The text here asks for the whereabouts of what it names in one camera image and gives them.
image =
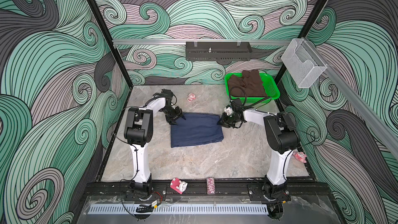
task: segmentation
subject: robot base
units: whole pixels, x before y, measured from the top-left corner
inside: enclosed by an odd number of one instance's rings
[[[272,184],[267,175],[264,178],[263,191],[266,198],[276,201],[289,201],[289,192],[286,191],[287,181],[280,185]]]
[[[146,182],[138,183],[135,181],[130,182],[130,187],[142,193],[143,195],[150,196],[152,194],[152,174],[149,176],[149,179]]]

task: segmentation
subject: aluminum rail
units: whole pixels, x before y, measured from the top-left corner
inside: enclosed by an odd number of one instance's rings
[[[289,40],[261,40],[261,39],[113,39],[114,45],[185,45],[186,42],[249,42],[250,45],[288,46]]]

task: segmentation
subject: brown clothing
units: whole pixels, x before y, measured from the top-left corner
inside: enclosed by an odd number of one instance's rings
[[[247,97],[267,97],[263,82],[261,81],[258,70],[242,71],[242,77],[232,75],[228,80],[228,90],[231,96],[234,97],[245,97],[244,93],[239,88],[232,87],[238,86],[242,88]]]

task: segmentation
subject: marble floor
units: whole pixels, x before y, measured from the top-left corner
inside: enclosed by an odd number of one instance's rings
[[[127,105],[142,106],[154,93],[160,93],[163,88],[172,90],[178,98],[176,105],[183,112],[221,115],[229,102],[225,85],[151,85],[135,86]],[[196,95],[192,102],[187,101],[189,93]],[[278,112],[274,101],[258,109]],[[123,132],[126,116],[127,111],[117,132],[117,136],[122,140],[125,140]],[[170,125],[166,122],[164,114],[159,112],[153,122],[154,134],[148,145],[152,179],[264,177],[268,171],[271,147],[268,145],[264,127],[255,123],[243,123],[239,129],[222,128],[224,140],[218,143],[171,148]],[[129,145],[116,139],[102,181],[131,179],[134,172]],[[287,176],[308,176],[308,173],[304,164],[292,157]]]

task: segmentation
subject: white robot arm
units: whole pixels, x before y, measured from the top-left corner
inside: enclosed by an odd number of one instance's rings
[[[142,107],[129,108],[124,131],[124,137],[130,144],[134,168],[136,168],[131,186],[147,194],[150,194],[152,190],[147,148],[153,135],[153,116],[162,111],[169,124],[176,124],[175,120],[179,117],[185,119],[182,110],[171,105],[174,96],[171,90],[162,89],[161,93],[155,93],[153,96]]]
[[[224,109],[224,113],[217,124],[226,128],[236,127],[237,122],[254,122],[265,127],[269,146],[272,148],[271,164],[269,166],[265,183],[264,195],[269,199],[286,201],[286,170],[292,150],[300,142],[295,124],[286,112],[269,113],[247,109],[241,104],[240,99],[231,100],[231,105]]]

